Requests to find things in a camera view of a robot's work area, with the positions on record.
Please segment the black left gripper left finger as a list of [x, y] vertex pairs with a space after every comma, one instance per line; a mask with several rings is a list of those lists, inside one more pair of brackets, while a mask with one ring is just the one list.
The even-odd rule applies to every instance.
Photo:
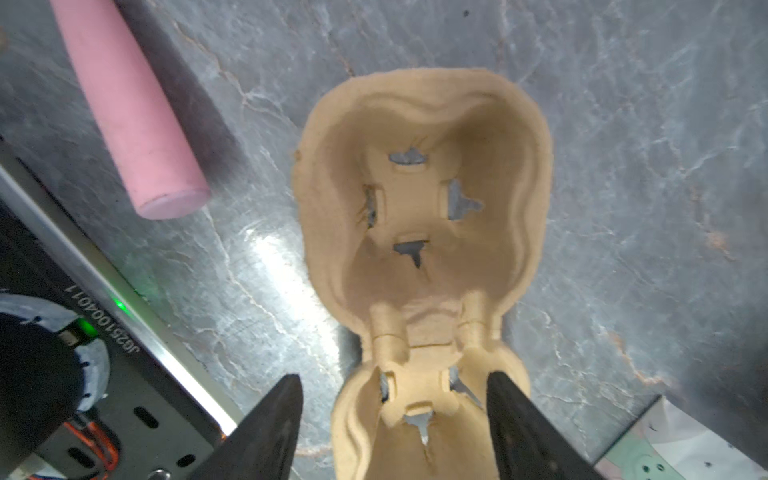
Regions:
[[297, 447], [302, 409], [300, 377], [283, 376], [189, 477], [287, 479]]

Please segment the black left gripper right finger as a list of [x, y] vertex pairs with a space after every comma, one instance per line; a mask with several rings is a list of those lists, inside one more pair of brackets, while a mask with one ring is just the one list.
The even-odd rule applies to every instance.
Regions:
[[500, 478], [602, 479], [502, 371], [488, 376], [486, 411]]

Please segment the white cartoon gift bag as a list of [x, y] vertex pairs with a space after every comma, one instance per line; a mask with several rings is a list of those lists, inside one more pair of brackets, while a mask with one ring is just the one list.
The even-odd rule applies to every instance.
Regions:
[[605, 479], [767, 479], [767, 470], [661, 396], [596, 462]]

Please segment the single pulp cup carrier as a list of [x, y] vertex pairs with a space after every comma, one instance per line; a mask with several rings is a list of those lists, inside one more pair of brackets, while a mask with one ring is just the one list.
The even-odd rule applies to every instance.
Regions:
[[340, 479], [495, 479], [488, 376], [531, 382], [502, 339], [541, 258], [552, 140], [484, 69], [346, 80], [293, 168], [310, 282], [361, 341], [331, 415]]

